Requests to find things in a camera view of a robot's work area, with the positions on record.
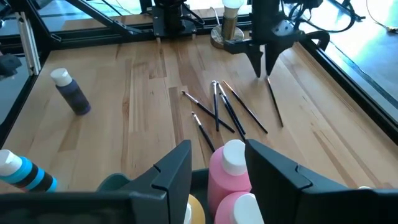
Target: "wooden table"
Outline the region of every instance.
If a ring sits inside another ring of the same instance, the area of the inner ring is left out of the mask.
[[[50,72],[65,67],[92,110],[75,116]],[[230,95],[247,132],[297,162],[349,187],[398,187],[398,147],[299,45],[278,59],[271,82],[285,123],[281,128],[265,74],[256,78],[244,54],[210,45],[209,36],[59,50],[50,54],[5,145],[56,176],[59,190],[95,190],[115,172],[135,178],[183,139],[192,141],[193,169],[211,151],[191,111],[215,147],[237,139],[181,94],[212,109],[212,80],[226,80],[268,129],[266,135]],[[220,116],[230,125],[222,104]],[[2,192],[18,191],[2,184]]]

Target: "pink paint bottle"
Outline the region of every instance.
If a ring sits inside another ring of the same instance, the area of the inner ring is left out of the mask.
[[[244,159],[244,143],[230,140],[210,158],[207,201],[212,216],[229,194],[250,192],[251,184]]]
[[[264,224],[254,194],[235,192],[225,197],[216,212],[214,224]]]

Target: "blue paint bottle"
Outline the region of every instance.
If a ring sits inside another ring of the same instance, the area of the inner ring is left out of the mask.
[[[54,192],[57,180],[25,157],[0,150],[0,180],[25,192]]]
[[[76,115],[87,114],[91,106],[81,91],[77,82],[69,75],[65,68],[58,68],[51,72],[51,78],[55,82],[55,87],[67,101]]]

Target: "paint bottle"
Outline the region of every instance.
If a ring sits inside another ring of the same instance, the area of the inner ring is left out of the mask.
[[[214,224],[264,224],[254,194],[235,192],[225,197],[217,208]]]
[[[0,180],[25,192],[54,192],[57,180],[25,157],[0,150]]]
[[[184,224],[205,224],[205,211],[198,199],[189,195],[187,211],[185,212]]]
[[[76,115],[84,115],[90,111],[89,102],[66,68],[57,68],[51,72],[50,76],[55,82],[55,87]]]
[[[207,200],[213,216],[227,195],[251,190],[244,147],[242,141],[230,140],[217,149],[210,158]]]

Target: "white lid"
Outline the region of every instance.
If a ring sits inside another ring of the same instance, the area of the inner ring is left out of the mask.
[[[8,149],[0,150],[0,175],[9,176],[22,166],[22,159]]]
[[[364,190],[364,189],[372,189],[372,188],[371,188],[371,187],[368,187],[368,186],[360,186],[360,187],[358,187],[358,189]]]
[[[57,68],[51,72],[50,76],[59,87],[67,86],[72,82],[72,77],[69,75],[66,68]]]
[[[223,0],[223,5],[230,9],[239,9],[243,5],[243,0]]]
[[[191,224],[191,219],[192,219],[192,208],[191,205],[188,203],[187,210],[185,211],[184,224]]]
[[[256,197],[250,193],[240,196],[235,201],[231,218],[233,224],[264,223]]]
[[[248,169],[244,160],[244,143],[234,139],[227,142],[223,149],[223,169],[229,175],[239,176]]]

